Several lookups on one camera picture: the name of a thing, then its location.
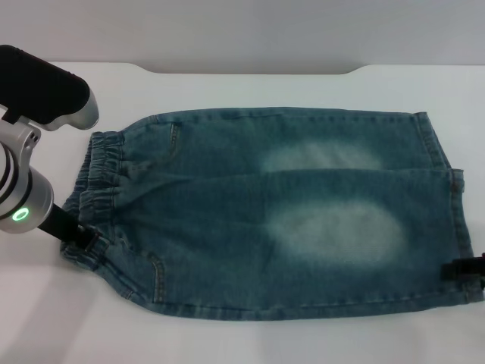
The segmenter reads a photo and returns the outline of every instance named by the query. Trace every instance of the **white surface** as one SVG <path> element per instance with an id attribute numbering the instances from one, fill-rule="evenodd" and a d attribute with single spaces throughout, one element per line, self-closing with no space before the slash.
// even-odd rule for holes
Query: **white surface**
<path id="1" fill-rule="evenodd" d="M 329 74 L 485 64 L 480 0 L 3 0 L 0 44 L 150 71 Z"/>
<path id="2" fill-rule="evenodd" d="M 83 77 L 100 122 L 42 133 L 33 166 L 56 202 L 71 192 L 95 130 L 120 130 L 151 114 L 194 108 L 302 106 L 428 111 L 453 167 L 465 169 L 465 214 L 485 252 L 482 104 L 485 67 L 369 66 L 339 76 L 150 74 L 130 64 L 59 64 Z M 367 318 L 211 322 L 172 318 L 123 300 L 94 274 L 58 258 L 41 231 L 0 234 L 0 363 L 166 364 L 477 362 L 485 305 Z"/>

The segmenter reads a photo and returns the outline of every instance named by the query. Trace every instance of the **stitching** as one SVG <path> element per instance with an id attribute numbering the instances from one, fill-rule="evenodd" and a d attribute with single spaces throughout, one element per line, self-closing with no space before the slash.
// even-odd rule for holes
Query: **stitching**
<path id="1" fill-rule="evenodd" d="M 457 211 L 457 201 L 458 198 L 458 186 L 457 182 L 455 179 L 455 174 L 453 171 L 450 172 L 450 177 L 449 177 L 449 182 L 450 182 L 450 208 L 451 208 L 451 216 L 452 216 L 452 227 L 453 227 L 453 232 L 455 233 L 455 238 L 456 238 L 456 243 L 458 244 L 458 252 L 460 254 L 460 258 L 464 258 L 463 250 L 464 250 L 464 240 L 463 240 L 463 232 L 462 232 L 462 226 L 458 222 L 458 217 L 456 214 L 458 213 Z M 473 291 L 473 287 L 469 284 L 470 282 L 465 281 L 462 282 L 462 287 L 463 287 L 463 293 L 465 295 L 465 299 L 467 303 L 470 303 L 470 294 L 471 291 Z"/>
<path id="2" fill-rule="evenodd" d="M 106 254 L 106 250 L 108 250 L 108 247 L 110 246 L 110 243 L 109 243 L 109 240 L 108 239 L 99 239 L 98 238 L 98 241 L 102 241 L 105 245 L 102 247 L 102 250 L 100 250 L 99 252 L 95 253 L 95 265 L 92 269 L 92 271 L 97 271 L 99 269 L 100 266 L 103 266 L 105 267 L 106 265 L 103 264 L 103 259 L 105 257 L 105 254 Z"/>
<path id="3" fill-rule="evenodd" d="M 177 134 L 179 126 L 176 123 L 172 123 L 170 128 L 170 151 L 175 150 L 177 144 Z"/>
<path id="4" fill-rule="evenodd" d="M 153 265 L 155 270 L 155 287 L 153 292 L 153 303 L 161 303 L 164 300 L 164 285 L 163 285 L 163 266 L 161 265 L 160 261 L 156 259 L 153 254 L 148 254 L 148 260 Z"/>
<path id="5" fill-rule="evenodd" d="M 290 309 L 315 309 L 315 308 L 326 308 L 326 307 L 347 307 L 347 306 L 359 306 L 359 305 L 379 305 L 385 303 L 401 303 L 406 301 L 415 301 L 420 299 L 426 299 L 430 297 L 444 297 L 450 294 L 455 293 L 463 293 L 461 290 L 451 290 L 445 293 L 430 293 L 430 294 L 422 294 L 416 297 L 406 297 L 398 300 L 383 300 L 383 301 L 367 301 L 367 302 L 360 302 L 360 303 L 335 303 L 335 304 L 324 304 L 324 305 L 312 305 L 312 306 L 297 306 L 297 307 L 285 307 L 282 310 L 290 310 Z M 165 302 L 162 303 L 162 306 L 182 306 L 182 307 L 193 307 L 193 308 L 200 308 L 200 309 L 224 309 L 228 311 L 240 311 L 240 312 L 264 312 L 264 311 L 271 311 L 274 309 L 240 309 L 240 308 L 232 308 L 232 307 L 213 307 L 213 306 L 198 306 L 198 305 L 191 305 L 187 303 L 169 303 Z"/>
<path id="6" fill-rule="evenodd" d="M 121 162 L 123 161 L 123 145 L 124 145 L 124 135 L 118 134 L 120 140 L 118 141 L 117 149 L 120 154 L 120 158 L 117 160 L 117 170 L 116 170 L 116 186 L 120 186 L 121 180 Z M 110 240 L 116 239 L 116 231 L 114 228 L 114 190 L 116 187 L 110 189 L 111 194 L 111 213 L 110 213 Z"/>
<path id="7" fill-rule="evenodd" d="M 433 140 L 436 143 L 436 149 L 438 151 L 438 154 L 440 155 L 442 159 L 442 163 L 445 165 L 445 168 L 450 169 L 452 166 L 449 163 L 448 158 L 446 157 L 445 151 L 443 150 L 443 147 L 441 146 L 440 140 L 438 139 L 436 131 L 433 130 Z"/>
<path id="8" fill-rule="evenodd" d="M 151 115 L 151 116 L 154 116 L 155 119 L 153 120 L 150 120 L 149 122 L 147 122 L 146 124 L 141 124 L 139 126 L 136 126 L 132 129 L 129 129 L 127 130 L 128 132 L 132 132 L 132 131 L 136 131 L 136 130 L 139 130 L 143 127 L 147 127 L 147 126 L 152 126 L 152 125 L 161 125 L 161 124 L 183 124 L 183 123 L 200 123 L 201 121 L 199 119 L 195 119 L 195 118 L 188 118 L 188 119 L 185 119 L 183 121 L 169 121 L 169 120 L 161 120 L 158 118 L 159 115 Z M 214 115 L 204 115 L 205 117 L 207 118 L 213 118 Z M 280 114 L 270 114 L 270 115 L 239 115 L 239 116 L 236 116 L 236 117 L 233 117 L 233 118 L 228 118 L 228 117 L 222 117 L 221 115 L 215 115 L 215 116 L 218 116 L 221 118 L 221 120 L 223 121 L 226 121 L 226 120 L 237 120 L 237 119 L 240 119 L 240 118 L 274 118 L 276 116 L 286 116 L 286 114 L 283 112 L 283 113 L 280 113 Z M 327 121 L 327 119 L 329 118 L 328 115 L 326 116 L 309 116 L 309 115 L 290 115 L 290 117 L 292 119 L 309 119 L 309 118 L 314 118 L 316 121 Z M 370 116 L 366 116 L 366 115 L 357 115 L 357 116 L 352 116 L 352 120 L 347 120 L 347 118 L 349 117 L 343 117 L 344 121 L 369 121 L 370 119 Z M 402 119 L 398 116 L 398 117 L 391 117 L 389 116 L 388 118 L 394 118 L 394 121 L 396 122 L 402 122 Z"/>
<path id="9" fill-rule="evenodd" d="M 468 232 L 466 229 L 466 223 L 465 223 L 465 217 L 463 216 L 463 209 L 462 209 L 462 204 L 460 203 L 460 197 L 461 197 L 461 191 L 460 191 L 460 186 L 461 183 L 458 184 L 456 178 L 455 178 L 455 170 L 451 170 L 451 202 L 452 202 L 452 220 L 455 228 L 455 234 L 456 234 L 456 239 L 458 241 L 458 248 L 460 249 L 460 253 L 463 253 L 463 251 L 468 250 L 469 253 L 470 247 L 469 247 L 469 236 Z"/>
<path id="10" fill-rule="evenodd" d="M 421 119 L 419 118 L 419 116 L 414 116 L 414 117 L 411 117 L 414 121 L 414 125 L 416 127 L 416 131 L 418 132 L 418 135 L 419 135 L 419 139 L 421 141 L 421 143 L 423 144 L 423 147 L 426 149 L 426 152 L 427 152 L 427 156 L 430 158 L 430 162 L 431 162 L 431 166 L 432 167 L 436 167 L 435 165 L 435 162 L 433 160 L 433 157 L 431 156 L 431 151 L 430 151 L 430 146 L 428 145 L 427 143 L 427 138 L 425 138 L 423 136 L 423 130 L 421 128 Z"/>

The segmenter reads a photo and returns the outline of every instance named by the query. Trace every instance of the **green led light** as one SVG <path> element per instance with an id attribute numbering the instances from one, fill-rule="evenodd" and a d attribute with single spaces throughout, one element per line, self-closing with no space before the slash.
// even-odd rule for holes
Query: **green led light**
<path id="1" fill-rule="evenodd" d="M 14 213 L 14 216 L 12 218 L 14 221 L 20 221 L 24 220 L 27 216 L 29 215 L 29 209 L 27 207 L 23 207 L 20 210 L 17 210 L 17 212 Z"/>

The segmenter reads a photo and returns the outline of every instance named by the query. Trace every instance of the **jeans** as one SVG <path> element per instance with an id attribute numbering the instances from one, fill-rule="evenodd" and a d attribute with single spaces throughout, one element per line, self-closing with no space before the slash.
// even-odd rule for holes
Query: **jeans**
<path id="1" fill-rule="evenodd" d="M 473 256 L 425 113 L 180 111 L 94 133 L 64 209 L 102 235 L 64 258 L 154 312 L 201 319 L 380 315 L 483 300 L 442 281 Z"/>

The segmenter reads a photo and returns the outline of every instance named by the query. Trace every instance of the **black clamp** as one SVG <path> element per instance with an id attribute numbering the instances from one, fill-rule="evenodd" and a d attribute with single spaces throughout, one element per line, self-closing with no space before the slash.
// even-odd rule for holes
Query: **black clamp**
<path id="1" fill-rule="evenodd" d="M 85 251 L 88 251 L 100 237 L 97 231 L 84 226 L 74 216 L 69 215 L 55 204 L 39 229 Z"/>
<path id="2" fill-rule="evenodd" d="M 441 279 L 444 281 L 456 281 L 477 276 L 485 278 L 485 253 L 473 258 L 455 259 L 451 263 L 441 266 Z"/>

